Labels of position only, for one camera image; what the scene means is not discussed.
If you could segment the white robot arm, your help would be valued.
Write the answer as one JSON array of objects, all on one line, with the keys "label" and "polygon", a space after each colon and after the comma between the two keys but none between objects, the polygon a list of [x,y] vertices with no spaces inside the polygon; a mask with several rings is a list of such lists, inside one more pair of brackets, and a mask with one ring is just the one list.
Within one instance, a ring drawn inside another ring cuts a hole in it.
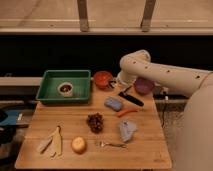
[{"label": "white robot arm", "polygon": [[187,98],[174,169],[213,171],[213,71],[152,63],[146,50],[123,56],[119,66],[117,80],[123,87],[143,77]]}]

